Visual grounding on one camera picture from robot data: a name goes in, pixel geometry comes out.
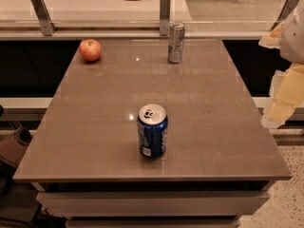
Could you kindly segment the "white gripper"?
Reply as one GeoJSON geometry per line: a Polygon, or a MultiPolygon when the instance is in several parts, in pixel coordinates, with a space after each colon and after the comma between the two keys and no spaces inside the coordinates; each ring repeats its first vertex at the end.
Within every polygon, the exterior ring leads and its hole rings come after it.
{"type": "Polygon", "coordinates": [[[261,123],[269,129],[279,128],[304,103],[304,7],[300,1],[284,23],[263,36],[258,44],[280,49],[280,56],[291,63],[277,70],[272,78],[269,99],[263,109],[261,123]]]}

